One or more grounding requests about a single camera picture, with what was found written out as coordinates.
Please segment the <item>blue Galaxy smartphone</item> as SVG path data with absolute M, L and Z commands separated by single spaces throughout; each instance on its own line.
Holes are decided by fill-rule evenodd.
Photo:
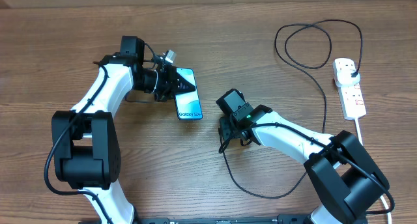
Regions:
M 196 90 L 185 94 L 175 94 L 177 116 L 180 120 L 200 120 L 203 118 L 203 112 L 199 101 L 194 71 L 191 68 L 177 68 L 177 79 L 180 76 L 194 84 Z

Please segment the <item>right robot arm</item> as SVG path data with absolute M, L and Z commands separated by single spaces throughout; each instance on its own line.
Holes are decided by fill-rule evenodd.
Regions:
M 319 133 L 289 122 L 265 105 L 252 107 L 231 89 L 217 100 L 224 113 L 219 134 L 224 153 L 233 139 L 272 147 L 301 163 L 321 201 L 304 223 L 365 223 L 371 214 L 394 209 L 389 182 L 372 157 L 350 132 Z M 371 211 L 383 195 L 387 209 Z

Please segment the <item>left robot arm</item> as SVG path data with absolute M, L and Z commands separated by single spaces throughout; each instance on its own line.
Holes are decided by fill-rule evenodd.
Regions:
M 181 120 L 203 117 L 195 74 L 174 66 L 175 52 L 152 54 L 136 36 L 123 36 L 120 50 L 97 62 L 98 76 L 86 95 L 70 110 L 51 118 L 53 146 L 44 166 L 47 188 L 58 195 L 83 195 L 100 223 L 141 223 L 119 182 L 121 150 L 114 118 L 130 91 L 154 96 L 155 102 L 174 100 Z

